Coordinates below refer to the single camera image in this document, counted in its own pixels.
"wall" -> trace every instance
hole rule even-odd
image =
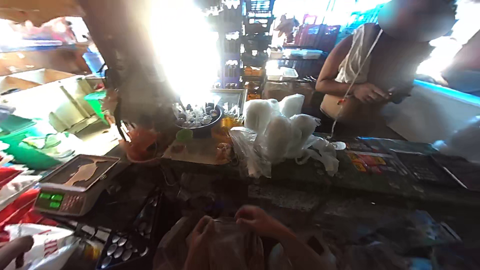
[[[411,97],[384,110],[387,125],[409,141],[446,139],[480,115],[480,97],[418,80],[414,85]]]

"woman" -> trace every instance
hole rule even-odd
[[[385,126],[383,106],[409,95],[418,65],[432,50],[428,41],[448,32],[454,18],[444,0],[394,0],[380,11],[378,25],[361,25],[338,43],[315,87],[325,94],[319,131],[330,133],[335,119],[336,135],[367,136]]]

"white container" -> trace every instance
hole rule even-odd
[[[271,51],[270,52],[270,59],[282,59],[283,52],[282,51]]]
[[[289,81],[297,79],[298,76],[299,74],[293,68],[267,69],[267,80],[269,81]]]
[[[267,80],[269,81],[281,81],[282,75],[283,75],[282,71],[278,68],[267,69]]]
[[[317,49],[304,49],[302,50],[302,56],[304,59],[319,59],[322,55],[321,50]]]
[[[299,74],[297,71],[293,68],[288,68],[288,67],[280,67],[280,70],[282,71],[282,81],[289,81],[289,80],[294,80],[299,77]]]

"person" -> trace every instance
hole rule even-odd
[[[33,246],[33,237],[23,236],[0,246],[0,270],[5,269],[14,259],[16,268],[24,264],[24,253]]]
[[[314,115],[322,120],[317,132],[330,133],[337,119],[335,134],[368,136],[384,123],[382,108],[409,95],[418,65],[432,50],[428,41],[453,26],[452,8],[446,11],[438,5],[445,1],[452,2],[394,0],[383,7],[386,15],[382,17],[383,9],[380,11],[378,25],[361,25],[334,47],[315,87],[324,94]]]
[[[295,270],[334,269],[334,263],[325,263],[312,248],[297,239],[296,235],[281,222],[268,215],[263,209],[245,205],[235,214],[236,223],[258,236],[276,239],[283,247],[291,268]],[[214,220],[204,216],[192,231],[192,241],[185,261],[185,270],[208,270],[208,243],[215,234]]]

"white plastic bag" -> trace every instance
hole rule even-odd
[[[265,129],[265,135],[258,137],[256,143],[262,147],[265,159],[277,164],[285,160],[292,139],[290,119],[279,115],[272,117]]]
[[[301,107],[305,96],[301,94],[295,94],[291,96],[284,97],[281,102],[279,102],[280,112],[290,118],[295,114],[301,114]]]
[[[313,149],[304,149],[303,150],[303,158],[302,160],[298,161],[298,159],[295,159],[297,164],[305,164],[307,163],[307,160],[312,157],[325,166],[325,170],[327,171],[327,174],[330,176],[334,176],[335,173],[338,171],[338,164],[339,161],[336,159],[336,150],[333,144],[329,143],[327,140],[316,137],[318,138],[313,144],[313,148],[318,150],[318,153],[313,150]]]
[[[60,250],[77,242],[77,237],[73,236],[73,231],[53,226],[23,223],[7,225],[5,230],[10,233],[10,240],[27,235],[33,237],[33,247],[25,253],[24,266],[19,268],[21,270],[60,270],[72,254],[71,252],[65,252],[65,250],[60,252]],[[55,256],[55,259],[51,261],[55,263],[45,264],[42,262],[42,260],[46,259],[50,261],[49,258],[51,256]],[[34,265],[41,265],[42,267],[38,269],[32,268]],[[15,261],[12,261],[5,269],[14,270]]]
[[[274,110],[271,102],[265,99],[253,99],[245,103],[245,127],[263,134],[270,122]]]
[[[262,158],[255,147],[257,133],[242,126],[232,127],[228,133],[232,138],[239,162],[243,165],[241,168],[247,170],[245,174],[255,178],[262,175],[272,177],[272,164]]]
[[[290,117],[292,123],[293,139],[290,149],[287,153],[288,159],[295,159],[302,156],[302,150],[310,147],[305,143],[315,131],[315,128],[320,125],[320,119],[307,114],[297,114]]]

